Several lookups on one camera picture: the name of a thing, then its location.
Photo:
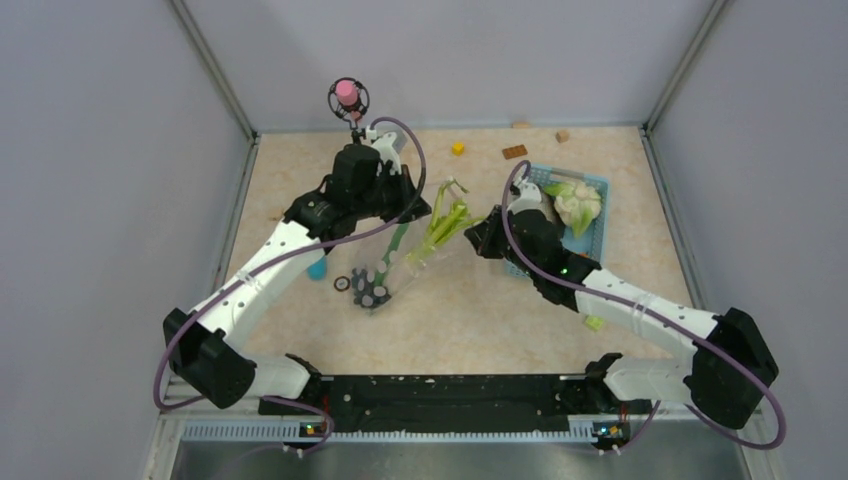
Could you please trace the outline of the light blue plastic basket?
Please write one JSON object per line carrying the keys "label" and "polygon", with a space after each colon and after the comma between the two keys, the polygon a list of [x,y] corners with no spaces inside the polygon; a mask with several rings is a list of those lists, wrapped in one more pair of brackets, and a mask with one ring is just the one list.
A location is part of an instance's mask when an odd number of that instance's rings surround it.
{"label": "light blue plastic basket", "polygon": [[509,174],[494,214],[506,272],[581,284],[600,268],[609,184],[527,160]]}

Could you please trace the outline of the green chili pepper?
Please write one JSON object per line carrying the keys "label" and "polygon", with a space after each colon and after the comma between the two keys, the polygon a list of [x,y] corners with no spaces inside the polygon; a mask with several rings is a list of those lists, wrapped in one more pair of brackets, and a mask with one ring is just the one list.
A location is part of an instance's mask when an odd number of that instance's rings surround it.
{"label": "green chili pepper", "polygon": [[388,272],[388,268],[392,262],[392,256],[398,251],[403,237],[406,235],[408,229],[409,224],[400,224],[392,233],[386,251],[382,255],[380,262],[378,263],[377,271],[380,274],[385,274]]}

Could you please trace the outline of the clear zip top bag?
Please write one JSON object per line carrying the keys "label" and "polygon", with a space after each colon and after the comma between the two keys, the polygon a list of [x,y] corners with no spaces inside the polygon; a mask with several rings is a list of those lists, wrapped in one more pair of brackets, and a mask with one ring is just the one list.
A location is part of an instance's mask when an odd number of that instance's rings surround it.
{"label": "clear zip top bag", "polygon": [[482,221],[456,178],[435,190],[432,213],[397,224],[359,244],[349,275],[353,305],[369,312],[387,305],[426,269],[453,254],[460,234]]}

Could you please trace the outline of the black grape bunch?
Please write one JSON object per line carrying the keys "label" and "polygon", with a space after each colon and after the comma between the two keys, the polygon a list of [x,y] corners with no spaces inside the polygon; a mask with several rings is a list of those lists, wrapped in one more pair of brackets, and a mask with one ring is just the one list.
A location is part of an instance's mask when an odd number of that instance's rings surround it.
{"label": "black grape bunch", "polygon": [[376,310],[386,305],[392,298],[389,290],[379,284],[378,274],[365,268],[351,271],[351,292],[353,304],[366,310]]}

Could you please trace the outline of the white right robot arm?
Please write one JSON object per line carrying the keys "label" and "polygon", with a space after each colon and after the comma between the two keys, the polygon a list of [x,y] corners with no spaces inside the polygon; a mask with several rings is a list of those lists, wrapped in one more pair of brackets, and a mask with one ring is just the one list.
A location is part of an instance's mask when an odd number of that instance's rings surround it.
{"label": "white right robot arm", "polygon": [[512,191],[517,199],[465,230],[475,253],[517,267],[550,303],[626,328],[668,355],[606,355],[608,366],[586,385],[589,404],[612,412],[625,400],[675,402],[721,427],[743,428],[779,375],[754,319],[736,308],[719,314],[687,307],[619,278],[564,246],[536,186]]}

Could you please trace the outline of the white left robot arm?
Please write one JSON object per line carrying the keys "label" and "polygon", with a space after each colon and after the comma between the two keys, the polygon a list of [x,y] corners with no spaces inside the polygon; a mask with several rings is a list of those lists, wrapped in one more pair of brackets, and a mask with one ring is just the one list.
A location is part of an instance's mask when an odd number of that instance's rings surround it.
{"label": "white left robot arm", "polygon": [[378,218],[388,229],[431,212],[422,197],[426,175],[412,180],[400,154],[410,132],[368,127],[352,134],[318,188],[297,197],[269,238],[222,287],[189,312],[173,309],[163,320],[165,353],[157,368],[170,369],[206,400],[224,410],[245,396],[282,397],[297,413],[319,404],[320,386],[305,361],[286,355],[259,360],[243,355],[252,331],[289,287],[334,247],[367,238],[359,221]]}

